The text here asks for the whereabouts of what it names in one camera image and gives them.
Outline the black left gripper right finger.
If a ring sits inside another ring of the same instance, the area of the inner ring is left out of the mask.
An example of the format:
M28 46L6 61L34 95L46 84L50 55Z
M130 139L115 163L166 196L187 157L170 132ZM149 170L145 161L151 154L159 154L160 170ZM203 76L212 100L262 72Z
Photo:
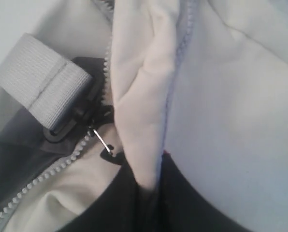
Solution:
M167 152L162 156L158 214L160 232L248 231L209 204Z

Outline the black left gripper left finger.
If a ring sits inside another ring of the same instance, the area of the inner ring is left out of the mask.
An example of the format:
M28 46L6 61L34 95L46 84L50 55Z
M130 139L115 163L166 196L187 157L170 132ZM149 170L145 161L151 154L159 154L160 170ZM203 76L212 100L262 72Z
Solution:
M143 232L143 198L125 158L113 181L81 215L66 225L68 232Z

